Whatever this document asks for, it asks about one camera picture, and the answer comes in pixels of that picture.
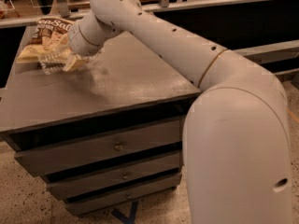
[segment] gray drawer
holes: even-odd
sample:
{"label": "gray drawer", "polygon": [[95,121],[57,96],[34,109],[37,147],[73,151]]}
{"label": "gray drawer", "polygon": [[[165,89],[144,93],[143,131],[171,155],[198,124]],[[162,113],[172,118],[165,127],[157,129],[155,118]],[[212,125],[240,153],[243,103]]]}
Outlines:
{"label": "gray drawer", "polygon": [[88,176],[75,176],[64,181],[50,183],[47,185],[47,190],[58,200],[64,200],[93,190],[132,181],[143,176],[179,168],[180,165],[180,151],[178,150],[141,161],[132,161],[113,169],[107,168]]}
{"label": "gray drawer", "polygon": [[38,147],[15,154],[32,176],[48,175],[180,141],[179,118],[145,128]]}
{"label": "gray drawer", "polygon": [[98,198],[91,198],[85,201],[68,203],[66,205],[66,210],[72,215],[82,215],[97,209],[111,206],[116,203],[131,201],[144,195],[175,187],[180,183],[180,179],[181,173],[154,179],[146,184],[133,188],[123,189]]}

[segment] drawer knob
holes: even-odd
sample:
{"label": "drawer knob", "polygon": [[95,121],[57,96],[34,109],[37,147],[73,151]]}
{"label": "drawer knob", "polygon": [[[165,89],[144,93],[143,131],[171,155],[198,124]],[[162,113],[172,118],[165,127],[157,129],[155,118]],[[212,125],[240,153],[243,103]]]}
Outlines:
{"label": "drawer knob", "polygon": [[127,200],[131,200],[131,199],[132,199],[131,193],[128,192],[128,193],[127,193]]}
{"label": "drawer knob", "polygon": [[123,179],[123,180],[127,180],[127,179],[129,179],[129,175],[128,175],[127,173],[123,173],[123,174],[122,174],[122,179]]}
{"label": "drawer knob", "polygon": [[114,149],[115,149],[116,151],[121,151],[121,150],[123,150],[123,146],[121,145],[121,142],[115,142],[115,144],[114,144]]}

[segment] desk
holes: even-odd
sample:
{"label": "desk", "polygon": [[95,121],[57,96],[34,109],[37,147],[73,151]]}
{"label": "desk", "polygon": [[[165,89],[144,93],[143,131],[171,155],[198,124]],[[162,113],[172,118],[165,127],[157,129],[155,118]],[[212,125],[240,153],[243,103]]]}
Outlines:
{"label": "desk", "polygon": [[[34,29],[26,28],[20,48]],[[30,175],[82,215],[180,183],[181,128],[198,95],[123,33],[76,72],[46,76],[36,63],[14,63],[0,136]]]}

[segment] terrazzo floor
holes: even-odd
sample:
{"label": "terrazzo floor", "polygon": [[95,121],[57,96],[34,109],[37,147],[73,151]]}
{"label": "terrazzo floor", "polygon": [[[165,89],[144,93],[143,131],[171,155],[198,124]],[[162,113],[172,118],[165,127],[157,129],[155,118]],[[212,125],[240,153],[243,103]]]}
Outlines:
{"label": "terrazzo floor", "polygon": [[[299,90],[283,82],[288,93],[292,140],[293,220],[299,223]],[[32,178],[13,159],[13,150],[0,141],[1,224],[189,224],[191,223],[185,172],[175,190],[165,190],[135,203],[123,203],[84,217],[73,217],[53,198],[41,179]]]}

